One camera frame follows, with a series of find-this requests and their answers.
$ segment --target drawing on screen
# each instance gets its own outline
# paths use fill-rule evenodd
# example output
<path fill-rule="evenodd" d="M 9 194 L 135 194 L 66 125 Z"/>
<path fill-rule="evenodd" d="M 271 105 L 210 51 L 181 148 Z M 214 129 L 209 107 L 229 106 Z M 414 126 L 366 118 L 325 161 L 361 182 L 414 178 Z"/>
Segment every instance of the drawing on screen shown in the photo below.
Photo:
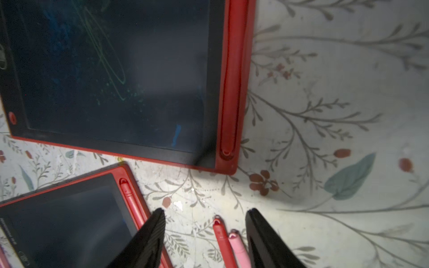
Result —
<path fill-rule="evenodd" d="M 83 11 L 80 12 L 78 7 L 76 6 L 75 1 L 72 1 L 73 7 L 76 10 L 76 13 L 79 16 L 79 19 L 86 31 L 86 33 L 89 36 L 89 39 L 94 46 L 95 51 L 97 52 L 98 58 L 100 60 L 100 63 L 103 65 L 107 75 L 109 76 L 109 81 L 116 93 L 118 94 L 119 98 L 121 100 L 125 100 L 123 96 L 118 91 L 118 88 L 116 84 L 119 82 L 120 84 L 124 85 L 126 78 L 125 78 L 125 71 L 122 67 L 121 61 L 119 60 L 118 55 L 116 54 L 115 49 L 113 48 L 111 42 L 109 41 L 108 36 L 101 28 L 100 24 L 97 22 L 96 18 L 92 15 L 92 13 L 88 10 L 87 7 L 83 8 Z M 107 60 L 105 51 L 110 50 L 114 57 L 117 60 L 117 64 L 119 65 L 120 71 L 117 72 L 113 69 L 111 63 Z"/>
<path fill-rule="evenodd" d="M 182 126 L 177 124 L 176 125 L 176 132 L 174 133 L 173 142 L 171 143 L 171 146 L 176 146 L 177 138 L 179 137 L 180 131 L 182 130 Z"/>

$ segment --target red tablet frame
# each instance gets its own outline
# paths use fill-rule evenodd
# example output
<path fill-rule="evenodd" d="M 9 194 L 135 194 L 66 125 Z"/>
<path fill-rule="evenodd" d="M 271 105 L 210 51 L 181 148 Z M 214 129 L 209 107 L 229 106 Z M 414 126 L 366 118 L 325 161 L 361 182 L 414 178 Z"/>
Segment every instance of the red tablet frame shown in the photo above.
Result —
<path fill-rule="evenodd" d="M 1 247 L 0 247 L 0 268 L 10 268 L 10 265 L 7 262 L 7 258 Z"/>
<path fill-rule="evenodd" d="M 234 174 L 238 165 L 246 106 L 255 8 L 256 0 L 225 0 L 221 87 L 219 94 L 218 129 L 214 169 L 80 148 L 77 146 L 28 139 L 18 136 L 13 136 L 13 138 L 209 172 L 228 175 Z M 8 115 L 8 123 L 15 125 L 17 119 L 13 112 L 5 111 L 5 114 Z"/>
<path fill-rule="evenodd" d="M 80 179 L 76 179 L 74 181 L 70 181 L 61 185 L 54 186 L 52 188 L 48 188 L 45 190 L 41 190 L 40 192 L 32 193 L 27 196 L 14 199 L 10 202 L 0 204 L 0 208 L 10 205 L 12 203 L 16 203 L 18 201 L 28 199 L 34 196 L 38 196 L 47 192 L 51 192 L 60 188 L 67 187 L 69 185 L 77 184 L 79 182 L 87 181 L 92 178 L 100 177 L 106 174 L 112 174 L 113 178 L 115 178 L 115 182 L 118 186 L 119 191 L 121 192 L 122 198 L 124 199 L 125 205 L 127 206 L 128 211 L 130 212 L 131 218 L 133 219 L 133 222 L 139 230 L 143 224 L 148 220 L 151 213 L 149 212 L 149 209 L 146 205 L 145 200 L 143 199 L 142 193 L 139 190 L 139 186 L 136 183 L 136 180 L 134 179 L 134 176 L 131 172 L 131 169 L 127 164 L 121 164 L 118 167 L 108 169 L 102 172 L 98 172 L 96 174 L 83 177 Z M 121 185 L 128 184 L 129 187 L 123 187 Z M 130 202 L 129 198 L 127 197 L 133 197 L 134 200 L 137 202 Z M 163 247 L 163 251 L 161 253 L 161 264 L 160 268 L 173 268 L 173 265 L 171 264 L 170 258 L 168 257 L 167 250 L 165 247 Z"/>

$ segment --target plant stem illustration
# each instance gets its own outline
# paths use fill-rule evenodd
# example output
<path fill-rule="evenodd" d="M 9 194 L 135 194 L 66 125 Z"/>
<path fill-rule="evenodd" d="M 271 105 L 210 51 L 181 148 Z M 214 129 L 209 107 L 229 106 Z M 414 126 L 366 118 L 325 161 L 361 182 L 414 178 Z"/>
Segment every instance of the plant stem illustration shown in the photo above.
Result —
<path fill-rule="evenodd" d="M 294 68 L 285 68 L 284 64 L 291 65 L 293 58 L 299 58 L 306 62 L 308 58 L 317 57 L 317 53 L 302 53 L 300 50 L 289 52 L 289 47 L 282 47 L 281 49 L 272 50 L 269 46 L 256 50 L 252 53 L 251 63 L 255 66 L 255 75 L 259 76 L 261 70 L 265 70 L 266 76 L 259 82 L 262 85 L 270 80 L 277 84 L 278 78 L 284 78 L 289 80 L 292 76 L 301 78 L 301 72 L 296 71 Z M 266 64 L 258 63 L 257 58 L 268 59 L 271 62 Z"/>
<path fill-rule="evenodd" d="M 201 184 L 195 180 L 193 177 L 190 169 L 187 170 L 187 176 L 186 178 L 181 182 L 173 182 L 171 180 L 165 180 L 166 184 L 174 186 L 173 190 L 166 190 L 163 188 L 159 183 L 154 183 L 155 188 L 152 188 L 148 186 L 147 184 L 144 185 L 146 189 L 148 189 L 150 192 L 146 193 L 144 196 L 149 198 L 152 194 L 157 194 L 157 196 L 152 197 L 152 200 L 160 200 L 165 197 L 172 197 L 177 191 L 183 188 L 183 191 L 185 193 L 190 192 L 196 197 L 196 201 L 190 205 L 191 208 L 195 207 L 198 203 L 205 208 L 205 204 L 202 202 L 201 198 L 205 197 L 205 194 L 201 193 Z"/>
<path fill-rule="evenodd" d="M 101 164 L 104 166 L 104 163 L 108 163 L 109 161 L 106 159 L 106 158 L 104 158 L 103 157 L 103 155 L 102 154 L 99 154 L 99 153 L 92 153 L 93 155 L 94 155 L 94 158 L 95 159 L 100 159 L 100 162 L 101 162 Z"/>
<path fill-rule="evenodd" d="M 239 180 L 236 177 L 229 176 L 229 175 L 225 176 L 225 181 L 224 181 L 222 188 L 221 188 L 221 195 L 223 195 L 223 196 L 225 195 L 225 189 L 226 189 L 226 186 L 228 186 L 229 190 L 231 191 L 232 195 L 234 196 L 234 198 L 236 200 L 236 204 L 234 206 L 234 209 L 237 209 L 238 207 L 240 207 L 242 213 L 244 213 L 243 206 L 241 205 L 240 200 L 238 199 L 238 197 L 240 197 L 242 195 L 239 192 L 234 191 L 232 189 L 230 179 L 235 181 L 235 182 L 239 182 Z"/>
<path fill-rule="evenodd" d="M 16 145 L 16 141 L 12 139 L 10 135 L 3 135 L 3 143 L 7 144 L 7 146 L 11 148 L 13 152 L 22 154 L 22 150 L 18 145 Z"/>
<path fill-rule="evenodd" d="M 299 189 L 300 185 L 302 183 L 305 183 L 306 180 L 309 181 L 310 191 L 312 191 L 313 188 L 315 188 L 316 190 L 318 188 L 321 188 L 322 181 L 316 179 L 314 175 L 314 164 L 316 164 L 317 162 L 322 162 L 325 168 L 327 168 L 328 166 L 337 167 L 337 160 L 329 159 L 328 154 L 319 153 L 320 148 L 311 146 L 302 135 L 300 129 L 298 129 L 296 124 L 291 120 L 291 118 L 294 117 L 302 120 L 304 123 L 311 123 L 314 129 L 316 130 L 316 133 L 322 138 L 330 137 L 333 139 L 343 140 L 345 138 L 350 139 L 352 138 L 352 136 L 348 131 L 344 131 L 342 128 L 334 129 L 336 125 L 338 124 L 354 125 L 364 131 L 369 131 L 368 127 L 366 127 L 365 125 L 378 122 L 378 119 L 381 116 L 381 114 L 377 114 L 370 119 L 357 120 L 355 118 L 358 117 L 361 113 L 355 112 L 344 117 L 321 118 L 321 117 L 310 116 L 308 115 L 308 113 L 311 111 L 315 111 L 317 113 L 323 113 L 323 109 L 325 108 L 327 109 L 333 109 L 336 107 L 345 108 L 347 105 L 349 105 L 349 103 L 339 102 L 338 99 L 336 99 L 333 102 L 324 103 L 322 98 L 315 105 L 311 101 L 308 102 L 307 108 L 304 111 L 295 113 L 273 105 L 272 103 L 268 102 L 261 96 L 255 94 L 253 91 L 249 90 L 248 94 L 251 97 L 268 105 L 277 114 L 283 117 L 284 120 L 286 120 L 286 122 L 289 124 L 289 126 L 292 129 L 292 133 L 290 134 L 290 137 L 281 142 L 282 144 L 284 144 L 284 146 L 271 150 L 272 152 L 276 153 L 273 158 L 269 158 L 266 160 L 267 163 L 270 163 L 271 171 L 274 171 L 274 168 L 277 167 L 280 158 L 283 160 L 287 159 L 291 144 L 295 140 L 297 140 L 301 144 L 302 150 L 306 157 L 306 162 L 299 168 L 300 170 L 302 170 L 302 172 L 297 176 L 299 180 L 294 182 L 294 187 L 293 187 L 294 190 Z"/>
<path fill-rule="evenodd" d="M 256 153 L 256 151 L 248 146 L 244 146 L 244 144 L 248 143 L 249 139 L 243 139 L 240 142 L 240 149 L 243 152 L 244 157 L 249 158 L 249 153 Z"/>
<path fill-rule="evenodd" d="M 418 39 L 429 39 L 429 30 L 420 30 L 421 23 L 416 23 L 410 30 L 405 30 L 404 25 L 397 25 L 392 33 L 384 38 L 371 41 L 352 41 L 347 39 L 339 39 L 332 37 L 321 36 L 276 36 L 268 38 L 256 39 L 256 43 L 265 43 L 280 40 L 311 40 L 332 42 L 346 45 L 353 45 L 361 48 L 371 49 L 396 58 L 403 64 L 405 70 L 411 68 L 415 70 L 426 70 L 427 66 L 416 63 L 412 60 L 419 51 L 424 48 Z"/>
<path fill-rule="evenodd" d="M 9 181 L 8 178 L 2 180 L 0 177 L 0 196 L 1 200 L 9 199 L 15 197 L 16 190 L 16 179 L 12 177 Z"/>
<path fill-rule="evenodd" d="M 335 0 L 331 3 L 320 3 L 320 0 L 301 0 L 301 1 L 291 1 L 291 0 L 277 0 L 282 3 L 285 7 L 289 16 L 292 18 L 295 17 L 296 8 L 307 8 L 320 12 L 326 20 L 331 21 L 334 19 L 332 13 L 329 9 L 337 9 L 346 11 L 348 13 L 354 13 L 356 7 L 365 7 L 372 9 L 375 7 L 377 2 L 390 2 L 391 0 Z"/>
<path fill-rule="evenodd" d="M 167 249 L 170 251 L 172 251 L 172 249 L 175 249 L 179 253 L 179 255 L 186 257 L 187 255 L 189 255 L 189 247 L 187 246 L 186 241 L 183 239 L 183 236 L 190 238 L 198 238 L 207 242 L 211 247 L 206 252 L 207 256 L 215 262 L 221 262 L 223 260 L 221 252 L 218 248 L 216 237 L 213 233 L 211 219 L 205 221 L 204 224 L 201 225 L 201 227 L 194 228 L 189 234 L 183 232 L 176 232 L 173 230 L 166 230 Z"/>
<path fill-rule="evenodd" d="M 400 256 L 399 254 L 396 254 L 392 252 L 391 250 L 387 249 L 383 245 L 381 245 L 379 242 L 374 240 L 374 238 L 383 238 L 385 241 L 396 241 L 403 243 L 407 246 L 409 246 L 413 251 L 415 251 L 418 254 L 426 255 L 428 253 L 428 245 L 429 241 L 427 240 L 416 240 L 416 239 L 410 239 L 410 238 L 401 238 L 398 237 L 399 235 L 405 234 L 408 231 L 410 231 L 413 228 L 413 224 L 406 224 L 406 225 L 399 225 L 397 227 L 393 227 L 387 230 L 382 230 L 380 232 L 368 232 L 363 229 L 355 228 L 350 224 L 345 223 L 344 221 L 335 218 L 333 215 L 341 215 L 341 214 L 378 214 L 378 213 L 390 213 L 390 212 L 399 212 L 399 211 L 410 211 L 410 210 L 416 210 L 416 209 L 425 209 L 429 208 L 429 204 L 423 204 L 423 205 L 415 205 L 415 206 L 406 206 L 408 203 L 415 200 L 427 187 L 429 186 L 429 179 L 426 181 L 424 185 L 419 187 L 417 191 L 411 195 L 411 197 L 407 198 L 406 200 L 392 206 L 388 206 L 385 208 L 377 208 L 377 209 L 368 209 L 368 210 L 354 210 L 354 211 L 315 211 L 316 208 L 319 208 L 321 205 L 327 203 L 328 201 L 332 200 L 331 198 L 312 206 L 311 208 L 303 209 L 303 210 L 289 210 L 289 209 L 279 209 L 280 211 L 285 211 L 288 213 L 306 213 L 311 214 L 315 216 L 320 216 L 327 218 L 329 220 L 332 220 L 341 226 L 353 231 L 366 241 L 370 243 L 374 250 L 374 257 L 371 259 L 371 262 L 375 265 L 377 264 L 381 268 L 388 268 L 392 267 L 392 265 L 395 266 L 403 266 L 403 264 L 408 264 L 410 266 L 416 267 L 416 268 L 424 268 L 423 266 L 418 265 L 417 263 L 413 262 L 412 260 L 409 260 L 405 257 Z M 386 255 L 390 256 L 392 264 L 389 264 L 387 261 L 383 260 L 380 252 L 384 252 Z"/>

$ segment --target floral pattern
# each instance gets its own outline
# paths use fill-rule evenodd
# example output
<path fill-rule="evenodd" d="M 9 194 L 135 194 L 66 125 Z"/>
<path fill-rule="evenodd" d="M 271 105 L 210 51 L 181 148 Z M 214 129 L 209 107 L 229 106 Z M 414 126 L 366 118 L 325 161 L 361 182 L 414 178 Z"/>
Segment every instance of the floral pattern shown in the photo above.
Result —
<path fill-rule="evenodd" d="M 1 199 L 125 161 L 166 211 L 178 268 L 223 267 L 213 216 L 247 244 L 253 207 L 308 267 L 428 268 L 427 12 L 423 0 L 259 1 L 233 176 L 14 140 L 0 113 Z"/>

